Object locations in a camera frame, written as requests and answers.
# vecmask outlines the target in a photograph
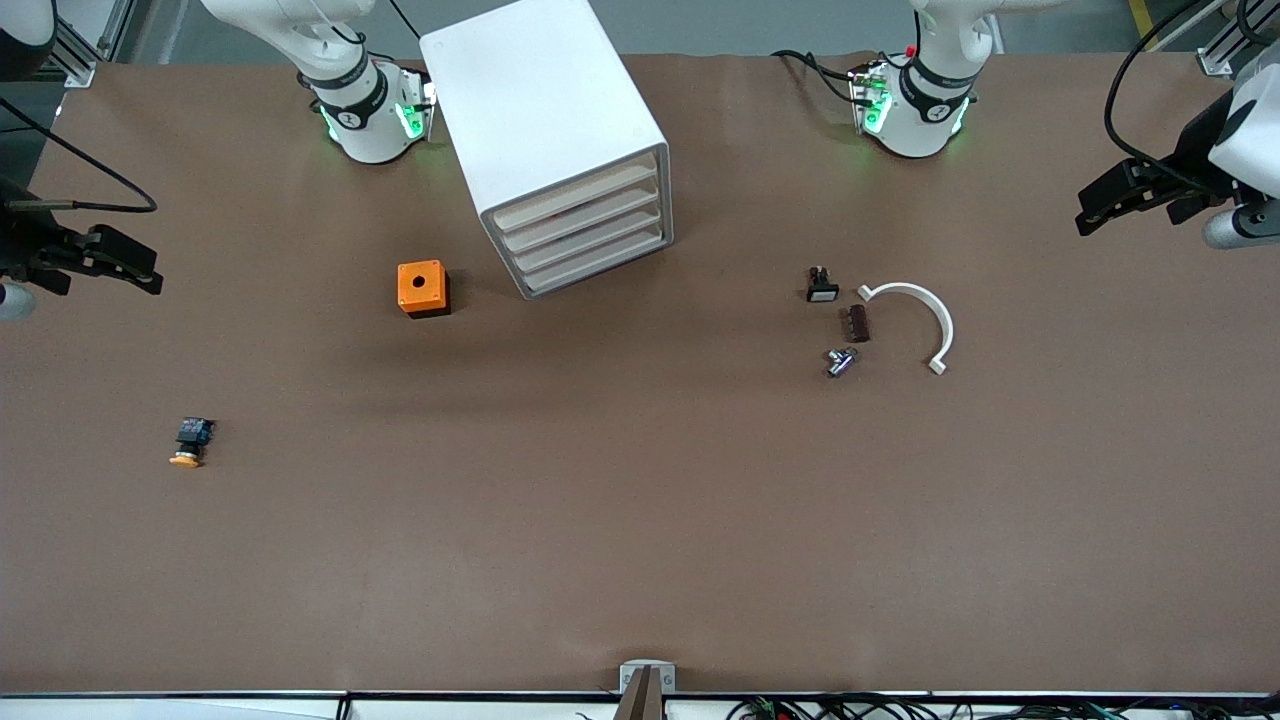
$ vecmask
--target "orange box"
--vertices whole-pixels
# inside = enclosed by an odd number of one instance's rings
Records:
[[[413,318],[448,315],[449,273],[439,260],[404,263],[396,274],[396,290],[401,310]]]

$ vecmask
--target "white arch-shaped handle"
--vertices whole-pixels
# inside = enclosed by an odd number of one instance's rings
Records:
[[[942,356],[946,355],[948,350],[951,350],[951,341],[955,340],[956,336],[955,323],[951,322],[951,311],[947,310],[947,306],[943,305],[941,300],[938,300],[937,295],[933,295],[932,292],[918,284],[886,283],[877,287],[876,290],[872,290],[867,286],[858,288],[858,295],[861,295],[863,300],[868,302],[873,297],[877,297],[884,292],[901,292],[902,295],[910,295],[911,297],[928,305],[929,310],[933,310],[933,314],[938,316],[938,324],[942,325],[942,346],[938,347],[938,351],[933,355],[932,359],[929,359],[929,369],[940,375],[945,373],[947,365],[946,363],[942,361]]]

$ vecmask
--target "brown tabletop surface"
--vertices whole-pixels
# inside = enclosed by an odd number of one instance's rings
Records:
[[[1280,250],[1076,236],[1119,60],[993,58],[908,161],[794,64],[627,58],[676,245],[538,301],[447,142],[361,167],[291,67],[101,68],[56,128],[160,211],[63,222],[166,282],[0,328],[0,687],[1274,689]],[[1143,56],[1117,123],[1161,155],[1224,87]],[[129,200],[59,150],[33,190]],[[457,311],[408,320],[426,258]],[[950,306],[950,370],[897,296],[828,379],[893,281]]]

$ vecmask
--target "white box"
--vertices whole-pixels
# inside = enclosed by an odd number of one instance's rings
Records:
[[[525,297],[671,245],[667,140],[586,0],[518,0],[421,49],[476,213]]]

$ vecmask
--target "yellow stripe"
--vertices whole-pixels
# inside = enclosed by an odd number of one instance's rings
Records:
[[[1151,10],[1147,9],[1147,0],[1129,0],[1129,12],[1133,13],[1133,23],[1138,26],[1138,37],[1151,32]]]

